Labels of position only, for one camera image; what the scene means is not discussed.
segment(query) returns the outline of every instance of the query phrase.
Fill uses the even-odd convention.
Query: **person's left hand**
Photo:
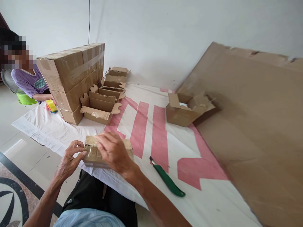
[[[84,150],[84,144],[81,141],[74,140],[69,147],[65,150],[65,154],[62,157],[59,168],[55,177],[62,183],[70,177],[76,170],[80,161],[87,155],[87,151]],[[81,152],[77,157],[73,157],[75,153]]]

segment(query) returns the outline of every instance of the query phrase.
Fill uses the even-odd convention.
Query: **forearm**
[[[45,100],[53,99],[53,96],[51,94],[34,94],[32,97],[37,101],[45,101]]]
[[[136,168],[124,178],[144,199],[157,226],[191,226],[172,202]]]
[[[54,177],[47,190],[42,195],[34,212],[26,221],[24,227],[39,226],[49,227],[53,210],[63,182],[58,177]]]

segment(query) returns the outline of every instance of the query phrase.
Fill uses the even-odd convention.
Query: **black hair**
[[[0,50],[11,50],[18,54],[21,50],[26,50],[26,42],[22,40],[22,36],[18,36],[8,28],[0,28]]]

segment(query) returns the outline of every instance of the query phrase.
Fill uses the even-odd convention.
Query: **electrical wire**
[[[91,0],[89,0],[89,27],[88,27],[88,44],[89,44],[89,33],[91,30]]]

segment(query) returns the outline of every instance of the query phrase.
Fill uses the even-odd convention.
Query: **tape roll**
[[[45,101],[47,106],[48,106],[48,109],[52,112],[52,113],[55,113],[57,112],[57,108],[54,104],[54,102],[50,99],[50,100],[46,100]]]

